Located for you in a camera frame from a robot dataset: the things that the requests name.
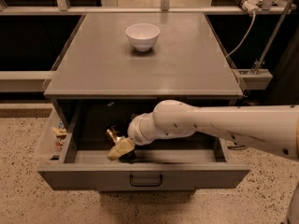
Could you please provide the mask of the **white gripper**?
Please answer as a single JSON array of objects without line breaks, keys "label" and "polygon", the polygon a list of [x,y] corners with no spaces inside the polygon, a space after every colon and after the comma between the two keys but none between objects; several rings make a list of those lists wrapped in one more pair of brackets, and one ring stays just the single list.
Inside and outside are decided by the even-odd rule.
[{"label": "white gripper", "polygon": [[144,113],[133,118],[127,133],[133,141],[130,138],[121,137],[107,155],[111,161],[115,161],[134,150],[135,144],[139,146],[151,144],[158,138],[159,130],[154,123],[153,115]]}]

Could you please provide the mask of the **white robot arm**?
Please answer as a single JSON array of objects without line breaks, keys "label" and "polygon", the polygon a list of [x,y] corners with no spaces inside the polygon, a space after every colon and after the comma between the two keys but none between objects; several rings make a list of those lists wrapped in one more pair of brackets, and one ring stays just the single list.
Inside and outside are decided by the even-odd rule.
[{"label": "white robot arm", "polygon": [[108,157],[116,160],[156,140],[189,137],[205,133],[299,160],[298,106],[196,107],[165,100],[153,111],[132,119],[127,135],[120,137]]}]

